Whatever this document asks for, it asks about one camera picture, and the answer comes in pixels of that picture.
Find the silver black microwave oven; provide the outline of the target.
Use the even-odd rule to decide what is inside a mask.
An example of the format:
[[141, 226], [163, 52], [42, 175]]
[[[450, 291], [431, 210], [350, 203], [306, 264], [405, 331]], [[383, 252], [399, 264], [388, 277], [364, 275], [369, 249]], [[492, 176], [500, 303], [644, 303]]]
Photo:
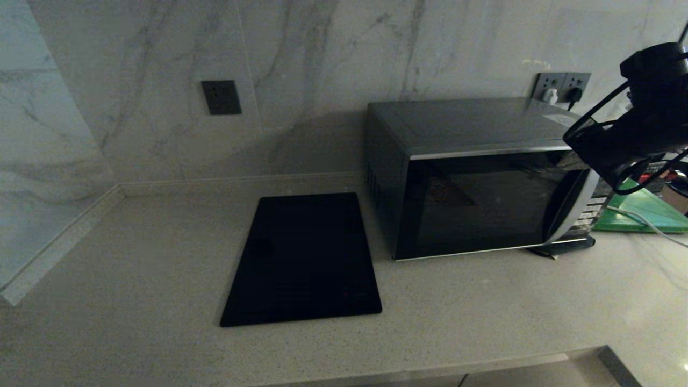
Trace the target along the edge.
[[408, 164], [397, 261], [584, 238], [578, 219], [599, 184], [568, 151], [446, 157]]

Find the silver microwave oven body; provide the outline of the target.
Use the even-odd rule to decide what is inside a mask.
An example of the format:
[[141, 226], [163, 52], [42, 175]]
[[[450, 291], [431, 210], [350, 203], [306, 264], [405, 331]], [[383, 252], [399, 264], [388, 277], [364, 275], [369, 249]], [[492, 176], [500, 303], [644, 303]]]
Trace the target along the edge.
[[[575, 113], [528, 98], [369, 103], [364, 166], [391, 257], [410, 161], [568, 151], [566, 166], [587, 167], [577, 163], [575, 152], [563, 141], [577, 120]], [[587, 232], [581, 239], [591, 236], [594, 227], [596, 214], [588, 208], [578, 219], [576, 230]]]

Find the green cutting board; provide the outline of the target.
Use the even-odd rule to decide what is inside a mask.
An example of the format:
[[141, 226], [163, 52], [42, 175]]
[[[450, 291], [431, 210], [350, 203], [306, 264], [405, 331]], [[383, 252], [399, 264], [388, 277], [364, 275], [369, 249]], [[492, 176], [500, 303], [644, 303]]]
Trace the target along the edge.
[[688, 217], [646, 189], [618, 195], [609, 184], [600, 181], [587, 205], [587, 211], [596, 214], [595, 231], [652, 233], [652, 228], [643, 222], [646, 219], [663, 233], [688, 233]]

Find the dark rectangular pad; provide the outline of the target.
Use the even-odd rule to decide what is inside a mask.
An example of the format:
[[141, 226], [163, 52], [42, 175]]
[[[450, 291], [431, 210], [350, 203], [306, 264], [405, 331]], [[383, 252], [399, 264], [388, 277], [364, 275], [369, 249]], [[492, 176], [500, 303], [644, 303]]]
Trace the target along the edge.
[[549, 245], [537, 246], [526, 248], [530, 253], [534, 253], [540, 257], [550, 258], [551, 260], [557, 260], [560, 255], [578, 252], [579, 250], [585, 250], [587, 248], [594, 247], [596, 240], [592, 236], [587, 236], [585, 239], [581, 240], [571, 240], [561, 243], [553, 243]]

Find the black induction cooktop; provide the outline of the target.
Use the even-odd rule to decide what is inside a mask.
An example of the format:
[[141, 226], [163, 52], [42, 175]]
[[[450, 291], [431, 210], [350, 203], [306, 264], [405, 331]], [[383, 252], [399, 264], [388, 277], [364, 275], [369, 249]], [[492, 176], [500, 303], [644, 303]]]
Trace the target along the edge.
[[260, 198], [221, 327], [382, 310], [356, 193]]

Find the light grey wall socket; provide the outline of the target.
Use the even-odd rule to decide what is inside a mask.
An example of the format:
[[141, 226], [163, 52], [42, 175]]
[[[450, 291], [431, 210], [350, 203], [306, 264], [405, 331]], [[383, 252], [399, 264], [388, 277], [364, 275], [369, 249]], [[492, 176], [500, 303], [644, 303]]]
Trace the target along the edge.
[[581, 88], [584, 93], [588, 81], [590, 80], [590, 76], [591, 73], [566, 73], [564, 80], [561, 81], [560, 88], [558, 89], [558, 103], [568, 104], [566, 95], [572, 88]]
[[535, 85], [531, 93], [531, 98], [541, 101], [541, 96], [545, 89], [556, 88], [560, 90], [561, 81], [564, 80], [566, 73], [539, 73], [536, 76]]

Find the dark grey wall socket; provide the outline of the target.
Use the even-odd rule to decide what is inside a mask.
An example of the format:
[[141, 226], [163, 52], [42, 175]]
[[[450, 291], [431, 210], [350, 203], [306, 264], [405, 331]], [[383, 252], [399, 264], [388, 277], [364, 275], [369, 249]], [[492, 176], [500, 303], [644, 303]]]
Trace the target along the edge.
[[209, 114], [212, 116], [241, 115], [236, 81], [201, 81]]

